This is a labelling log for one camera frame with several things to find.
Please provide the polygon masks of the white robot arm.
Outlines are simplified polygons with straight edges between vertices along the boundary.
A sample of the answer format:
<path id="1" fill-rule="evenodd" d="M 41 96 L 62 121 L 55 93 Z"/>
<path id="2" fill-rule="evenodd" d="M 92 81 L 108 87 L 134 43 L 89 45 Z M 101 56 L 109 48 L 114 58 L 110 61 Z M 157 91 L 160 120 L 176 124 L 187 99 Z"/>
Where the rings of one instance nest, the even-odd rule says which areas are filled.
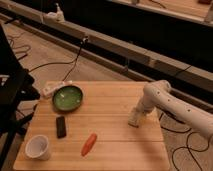
<path id="1" fill-rule="evenodd" d="M 138 127 L 141 117 L 157 107 L 179 117 L 204 138 L 212 138 L 213 114 L 172 96 L 170 92 L 171 85 L 166 80 L 147 83 L 143 96 L 131 111 L 128 124 Z"/>

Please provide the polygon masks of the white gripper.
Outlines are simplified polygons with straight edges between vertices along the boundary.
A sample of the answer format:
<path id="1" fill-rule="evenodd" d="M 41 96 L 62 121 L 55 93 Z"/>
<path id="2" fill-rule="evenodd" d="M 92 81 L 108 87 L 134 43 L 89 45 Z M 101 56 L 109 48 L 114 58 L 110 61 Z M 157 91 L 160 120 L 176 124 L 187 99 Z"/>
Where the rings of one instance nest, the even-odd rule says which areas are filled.
<path id="1" fill-rule="evenodd" d="M 129 119 L 128 119 L 128 124 L 130 126 L 138 128 L 139 125 L 140 125 L 140 119 L 143 116 L 146 116 L 146 115 L 147 115 L 146 111 L 139 110 L 137 108 L 133 108 L 132 111 L 131 111 L 131 113 L 130 113 Z"/>

